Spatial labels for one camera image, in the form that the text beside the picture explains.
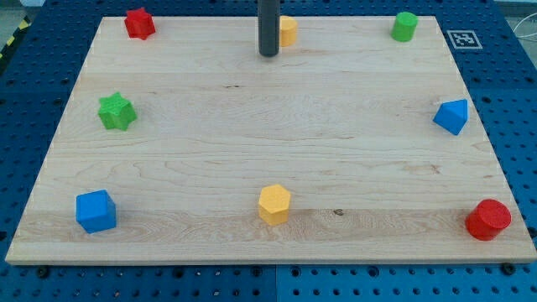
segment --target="yellow and black caution tape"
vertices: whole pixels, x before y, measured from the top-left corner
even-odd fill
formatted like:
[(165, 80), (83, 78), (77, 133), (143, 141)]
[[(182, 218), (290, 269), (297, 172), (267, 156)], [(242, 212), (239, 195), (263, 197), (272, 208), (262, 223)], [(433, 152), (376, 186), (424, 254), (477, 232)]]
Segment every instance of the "yellow and black caution tape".
[(17, 29), (15, 29), (13, 35), (6, 41), (2, 51), (0, 51), (0, 76), (8, 68), (9, 61), (13, 58), (15, 51), (23, 42), (24, 36), (28, 32), (31, 24), (28, 16), (24, 17), (23, 21), (21, 21)]

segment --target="wooden board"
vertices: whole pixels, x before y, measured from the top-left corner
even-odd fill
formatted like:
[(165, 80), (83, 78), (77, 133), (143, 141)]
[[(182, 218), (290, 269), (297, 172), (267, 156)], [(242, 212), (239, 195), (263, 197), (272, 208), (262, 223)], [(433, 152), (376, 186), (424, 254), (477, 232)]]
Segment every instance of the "wooden board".
[[(104, 18), (7, 261), (534, 260), (473, 105), (457, 137), (432, 122), (442, 102), (470, 100), (435, 19), (420, 18), (409, 43), (391, 39), (391, 17), (298, 20), (297, 44), (265, 59), (256, 18), (155, 18), (146, 41)], [(126, 132), (96, 114), (115, 91), (138, 113)], [(272, 227), (258, 195), (275, 183), (292, 200), (289, 222)], [(99, 189), (117, 228), (88, 235), (75, 198)], [(464, 227), (484, 198), (513, 213), (492, 242)]]

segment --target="green star-shaped block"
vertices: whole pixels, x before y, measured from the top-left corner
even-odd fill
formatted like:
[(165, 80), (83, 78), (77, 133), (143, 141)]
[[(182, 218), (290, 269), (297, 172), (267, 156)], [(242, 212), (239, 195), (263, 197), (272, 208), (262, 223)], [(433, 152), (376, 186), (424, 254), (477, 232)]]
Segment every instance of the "green star-shaped block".
[(101, 103), (99, 117), (106, 129), (118, 128), (125, 131), (128, 124), (136, 119), (133, 104), (119, 92), (103, 97), (99, 102)]

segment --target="blue pegboard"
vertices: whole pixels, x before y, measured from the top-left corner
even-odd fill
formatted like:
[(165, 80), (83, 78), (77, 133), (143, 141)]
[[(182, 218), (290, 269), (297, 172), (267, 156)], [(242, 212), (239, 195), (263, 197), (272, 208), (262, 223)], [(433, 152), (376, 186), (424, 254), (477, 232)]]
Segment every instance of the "blue pegboard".
[[(537, 71), (493, 1), (280, 3), (282, 13), (293, 16), (404, 10), (436, 16), (523, 217), (537, 235)], [(256, 13), (253, 0), (47, 1), (0, 78), (2, 259), (102, 16), (142, 6), (157, 16)], [(473, 32), (481, 48), (460, 48), (465, 45), (453, 44), (448, 31)], [(537, 265), (36, 268), (0, 262), (0, 301), (112, 299), (528, 301), (537, 299)]]

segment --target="red star-shaped block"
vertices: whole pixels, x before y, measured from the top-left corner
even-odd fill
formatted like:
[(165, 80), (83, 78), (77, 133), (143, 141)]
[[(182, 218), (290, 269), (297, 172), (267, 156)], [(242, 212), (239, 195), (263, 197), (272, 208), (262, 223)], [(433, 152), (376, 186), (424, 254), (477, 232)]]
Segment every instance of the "red star-shaped block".
[(131, 38), (147, 39), (155, 33), (153, 16), (145, 11), (145, 8), (127, 11), (125, 19), (128, 36)]

